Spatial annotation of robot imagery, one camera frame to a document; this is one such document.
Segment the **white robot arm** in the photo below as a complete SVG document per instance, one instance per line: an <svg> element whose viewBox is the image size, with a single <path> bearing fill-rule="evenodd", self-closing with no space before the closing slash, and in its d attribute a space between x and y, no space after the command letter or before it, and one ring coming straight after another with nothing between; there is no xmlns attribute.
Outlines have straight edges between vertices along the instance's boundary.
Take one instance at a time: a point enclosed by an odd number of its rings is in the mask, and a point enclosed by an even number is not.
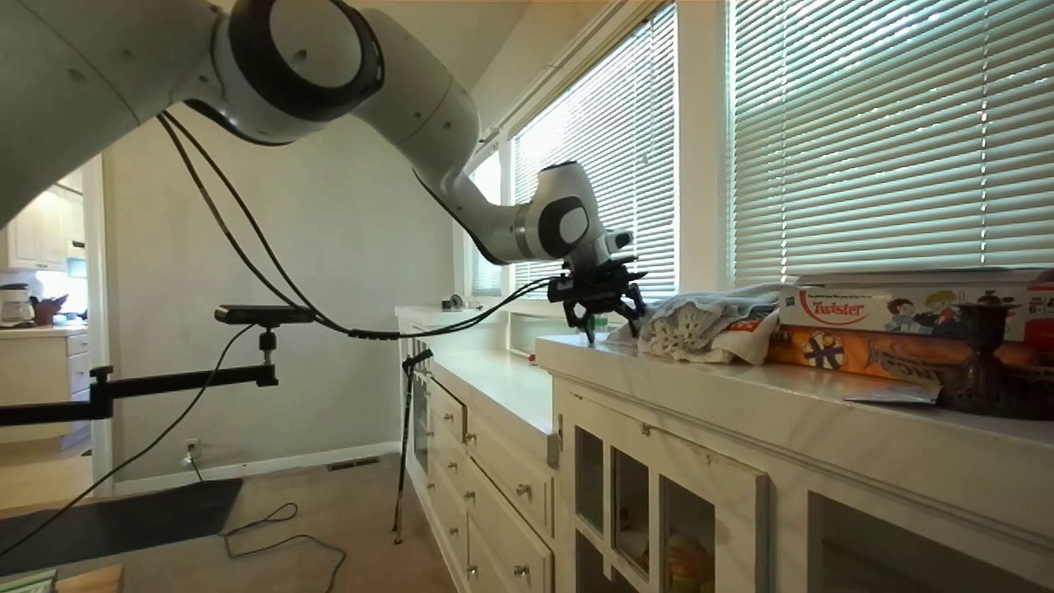
<svg viewBox="0 0 1054 593"><path fill-rule="evenodd" d="M569 325L646 316L586 168L556 161L524 203L488 201L467 177L473 97L398 20L347 0L0 0L0 222L177 102L255 146L356 117L488 259L556 259L546 299Z"/></svg>

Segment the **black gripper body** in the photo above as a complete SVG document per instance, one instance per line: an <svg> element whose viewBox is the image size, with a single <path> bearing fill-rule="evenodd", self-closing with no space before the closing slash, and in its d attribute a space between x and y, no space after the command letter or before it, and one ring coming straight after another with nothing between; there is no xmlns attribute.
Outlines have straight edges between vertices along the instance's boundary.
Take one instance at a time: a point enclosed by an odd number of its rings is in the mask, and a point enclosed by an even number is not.
<svg viewBox="0 0 1054 593"><path fill-rule="evenodd" d="M567 268L556 281L546 282L546 299L591 313L638 313L638 281L644 270L637 270L633 258L613 258L598 268Z"/></svg>

